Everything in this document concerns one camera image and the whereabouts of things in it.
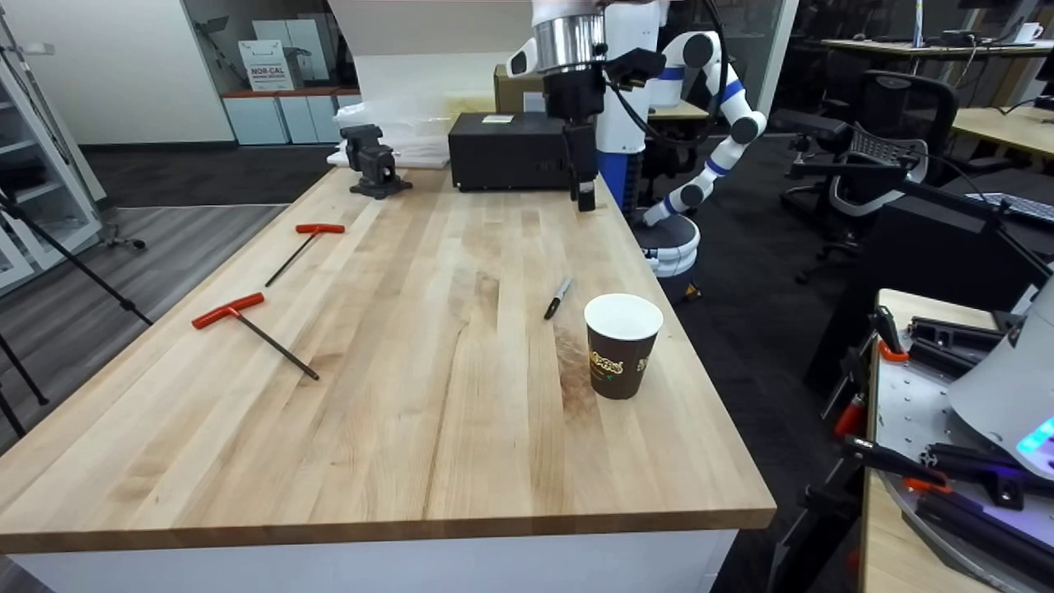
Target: cabinet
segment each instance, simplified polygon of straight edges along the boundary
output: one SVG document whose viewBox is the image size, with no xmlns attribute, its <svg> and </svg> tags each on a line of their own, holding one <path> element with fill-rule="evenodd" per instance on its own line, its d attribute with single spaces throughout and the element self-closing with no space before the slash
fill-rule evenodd
<svg viewBox="0 0 1054 593">
<path fill-rule="evenodd" d="M 100 214 L 72 166 L 52 146 L 17 73 L 0 58 L 0 183 L 66 251 L 100 240 Z M 56 267 L 64 252 L 23 219 L 0 214 L 0 293 Z"/>
</svg>

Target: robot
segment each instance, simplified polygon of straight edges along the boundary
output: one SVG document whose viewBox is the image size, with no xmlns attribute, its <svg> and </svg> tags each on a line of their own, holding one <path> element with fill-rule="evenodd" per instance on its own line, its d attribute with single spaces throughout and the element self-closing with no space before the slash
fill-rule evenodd
<svg viewBox="0 0 1054 593">
<path fill-rule="evenodd" d="M 543 74 L 547 113 L 555 117 L 562 117 L 568 127 L 595 126 L 595 146 L 571 148 L 599 150 L 599 159 L 617 160 L 647 150 L 651 127 L 639 113 L 679 103 L 679 73 L 686 67 L 701 73 L 705 88 L 718 94 L 718 113 L 731 126 L 731 134 L 705 159 L 705 167 L 691 180 L 647 209 L 634 209 L 641 225 L 639 240 L 656 278 L 679 278 L 691 271 L 701 237 L 686 209 L 711 196 L 716 183 L 760 139 L 769 117 L 747 105 L 744 83 L 729 67 L 722 34 L 681 34 L 656 52 L 666 14 L 670 0 L 533 0 L 533 37 L 506 58 L 506 73 Z M 578 179 L 579 209 L 592 209 L 595 167 L 578 172 Z"/>
</svg>

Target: floor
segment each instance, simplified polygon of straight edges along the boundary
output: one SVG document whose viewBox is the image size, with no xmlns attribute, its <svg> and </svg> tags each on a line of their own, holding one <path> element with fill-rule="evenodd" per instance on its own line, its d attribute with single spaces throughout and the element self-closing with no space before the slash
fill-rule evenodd
<svg viewBox="0 0 1054 593">
<path fill-rule="evenodd" d="M 256 225 L 265 225 L 272 207 L 297 196 L 309 180 L 318 180 L 327 166 L 327 150 L 318 148 L 107 148 L 89 150 L 89 160 L 112 195 L 108 218 L 126 219 L 121 234 L 147 234 L 144 219 L 168 219 L 168 230 L 155 228 L 151 251 L 100 251 L 100 271 L 120 283 L 133 283 L 139 271 L 168 274 L 168 296 L 151 296 L 147 312 L 161 312 L 180 296 L 215 260 L 201 258 L 193 237 L 222 234 L 223 251 L 235 251 Z M 778 537 L 786 531 L 799 486 L 825 477 L 829 465 L 829 440 L 818 417 L 819 394 L 808 391 L 799 371 L 826 312 L 840 293 L 840 278 L 818 278 L 809 285 L 794 283 L 794 271 L 809 264 L 819 237 L 778 207 L 778 191 L 786 187 L 790 148 L 786 139 L 759 142 L 740 167 L 718 187 L 718 195 L 697 209 L 705 234 L 697 285 L 701 298 L 681 307 L 681 323 L 705 359 L 729 411 L 734 416 L 765 481 L 771 484 L 781 514 L 760 532 L 744 532 L 724 562 L 716 588 L 765 588 L 765 572 Z M 191 234 L 187 225 L 201 218 L 229 219 L 223 230 L 211 228 Z M 27 285 L 17 298 L 42 303 L 61 289 L 61 274 Z M 89 296 L 84 307 L 108 307 L 102 296 Z M 61 338 L 52 334 L 46 341 L 56 357 L 84 359 L 86 348 L 120 348 L 121 338 L 136 335 L 139 327 L 129 315 L 100 315 L 107 323 L 79 334 L 79 338 Z M 21 327 L 11 319 L 8 298 L 0 298 L 0 328 Z M 66 374 L 50 394 L 69 391 L 79 377 Z M 21 394 L 21 411 L 32 416 L 36 402 Z M 848 572 L 840 562 L 825 572 L 818 588 L 848 588 Z M 0 562 L 0 588 L 41 588 L 21 571 Z"/>
</svg>

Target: shelf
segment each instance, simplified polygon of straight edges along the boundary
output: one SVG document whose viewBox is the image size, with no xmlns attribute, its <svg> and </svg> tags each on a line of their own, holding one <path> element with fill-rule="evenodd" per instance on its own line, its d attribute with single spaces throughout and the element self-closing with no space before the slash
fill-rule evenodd
<svg viewBox="0 0 1054 593">
<path fill-rule="evenodd" d="M 42 195 L 52 195 L 52 191 L 61 191 L 61 187 L 64 187 L 61 180 L 46 180 L 46 183 L 17 191 L 14 196 L 17 196 L 21 204 L 31 204 L 31 201 L 36 201 L 36 196 L 42 196 Z"/>
<path fill-rule="evenodd" d="M 11 142 L 11 146 L 0 146 L 0 153 L 27 150 L 31 146 L 36 142 Z"/>
</svg>

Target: red handle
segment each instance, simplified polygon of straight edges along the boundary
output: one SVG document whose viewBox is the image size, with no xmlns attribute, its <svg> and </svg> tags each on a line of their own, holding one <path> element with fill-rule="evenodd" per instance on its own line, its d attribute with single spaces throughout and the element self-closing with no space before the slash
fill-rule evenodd
<svg viewBox="0 0 1054 593">
<path fill-rule="evenodd" d="M 297 225 L 297 234 L 342 234 L 342 225 Z"/>
<path fill-rule="evenodd" d="M 256 307 L 256 303 L 265 303 L 265 293 L 251 293 L 251 296 L 230 298 L 230 303 L 223 303 L 223 307 L 215 307 L 211 312 L 191 319 L 191 327 L 193 327 L 193 328 L 204 328 L 204 327 L 211 327 L 211 323 L 229 319 L 229 315 L 236 315 L 236 312 L 244 312 L 244 308 L 251 308 L 251 307 Z"/>
</svg>

